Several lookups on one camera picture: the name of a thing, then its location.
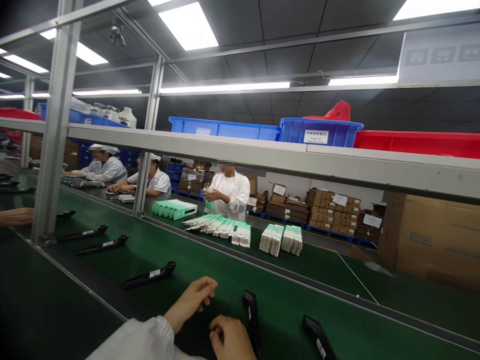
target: red plastic crate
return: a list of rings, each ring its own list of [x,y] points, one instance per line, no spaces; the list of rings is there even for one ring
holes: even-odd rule
[[[399,153],[480,159],[480,134],[364,130],[357,132],[353,147]]]

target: white paper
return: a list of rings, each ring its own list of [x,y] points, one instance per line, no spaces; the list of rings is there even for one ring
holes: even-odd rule
[[[324,130],[305,130],[303,142],[309,144],[327,144],[329,142],[329,132]]]
[[[209,128],[206,128],[206,127],[197,127],[196,131],[195,131],[195,134],[210,135],[211,131],[212,131],[212,129],[209,129]]]
[[[335,196],[333,197],[333,202],[335,204],[338,204],[340,206],[347,206],[347,200],[349,199],[348,196],[343,196],[343,195],[338,195],[338,194],[335,194]]]
[[[283,186],[275,185],[275,186],[273,187],[273,192],[274,192],[275,194],[280,195],[280,196],[284,196],[284,195],[285,195],[285,191],[287,191],[287,189],[286,189],[285,187],[283,187]]]
[[[249,197],[248,202],[246,204],[255,207],[255,206],[257,206],[257,199],[254,198],[254,197]]]
[[[379,217],[365,214],[365,217],[363,218],[363,223],[365,225],[370,225],[370,226],[373,226],[374,228],[380,229],[380,225],[382,224],[382,219]]]

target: label on crate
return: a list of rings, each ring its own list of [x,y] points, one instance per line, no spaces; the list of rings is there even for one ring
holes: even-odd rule
[[[309,144],[327,144],[329,142],[329,132],[320,130],[305,130],[303,142]]]

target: white lab coat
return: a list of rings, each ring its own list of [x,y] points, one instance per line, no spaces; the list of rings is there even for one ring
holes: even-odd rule
[[[104,183],[115,184],[127,178],[127,169],[115,156],[110,156],[104,165],[101,161],[92,161],[82,170],[73,172],[82,173],[87,180],[100,180]]]
[[[250,181],[246,176],[243,176],[235,171],[235,180],[233,184],[229,187],[226,192],[221,191],[225,195],[230,197],[230,202],[226,204],[227,212],[221,213],[218,211],[220,202],[223,203],[222,200],[216,200],[215,203],[215,211],[214,214],[222,215],[226,218],[235,221],[245,222],[245,211],[247,210],[247,203],[250,197]],[[210,188],[214,190],[218,190],[220,183],[222,180],[225,179],[224,174],[216,174],[211,181]],[[211,213],[210,209],[205,208],[205,213]]]

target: product box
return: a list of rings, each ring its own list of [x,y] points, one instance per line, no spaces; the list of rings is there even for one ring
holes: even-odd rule
[[[480,293],[480,206],[392,193],[380,232],[390,270]]]

